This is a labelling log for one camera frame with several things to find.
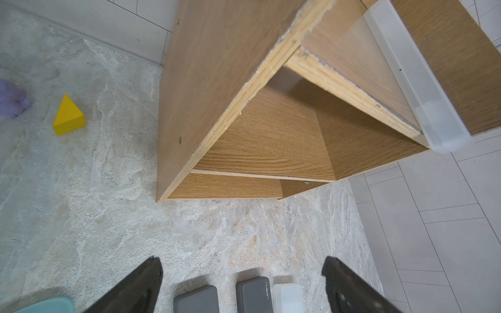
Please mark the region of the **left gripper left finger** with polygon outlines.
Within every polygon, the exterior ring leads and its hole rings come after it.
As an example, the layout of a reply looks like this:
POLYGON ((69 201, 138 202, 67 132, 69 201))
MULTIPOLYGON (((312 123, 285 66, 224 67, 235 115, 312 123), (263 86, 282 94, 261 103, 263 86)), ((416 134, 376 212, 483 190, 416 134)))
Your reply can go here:
POLYGON ((150 257, 91 305, 87 312, 153 312, 163 281, 158 257, 150 257))

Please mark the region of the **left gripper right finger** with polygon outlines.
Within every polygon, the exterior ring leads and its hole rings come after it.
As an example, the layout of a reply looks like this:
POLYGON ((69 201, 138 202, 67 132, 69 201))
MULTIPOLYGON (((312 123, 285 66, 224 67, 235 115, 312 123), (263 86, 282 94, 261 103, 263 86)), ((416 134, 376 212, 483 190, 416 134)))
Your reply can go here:
POLYGON ((339 258, 325 259, 322 276, 332 312, 401 313, 339 258))

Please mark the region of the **translucent white case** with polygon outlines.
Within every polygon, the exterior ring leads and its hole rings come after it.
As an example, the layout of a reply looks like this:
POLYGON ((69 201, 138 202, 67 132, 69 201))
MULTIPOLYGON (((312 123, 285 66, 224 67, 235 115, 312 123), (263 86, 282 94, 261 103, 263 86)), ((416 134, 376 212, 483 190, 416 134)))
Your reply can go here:
POLYGON ((304 289, 300 284, 273 286, 273 309, 276 313, 304 313, 304 289))
POLYGON ((470 145, 472 136, 391 2, 377 1, 364 19, 429 148, 445 154, 470 145))

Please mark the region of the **black pencil case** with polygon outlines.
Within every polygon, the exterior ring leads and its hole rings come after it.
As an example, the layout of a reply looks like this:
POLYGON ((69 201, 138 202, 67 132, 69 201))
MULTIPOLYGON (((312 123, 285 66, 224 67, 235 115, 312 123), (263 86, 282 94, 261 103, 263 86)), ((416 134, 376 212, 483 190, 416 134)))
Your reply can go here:
POLYGON ((217 288, 206 285, 177 296, 174 313, 220 313, 217 288))
POLYGON ((270 281, 257 276, 236 283, 238 313, 273 313, 270 281))

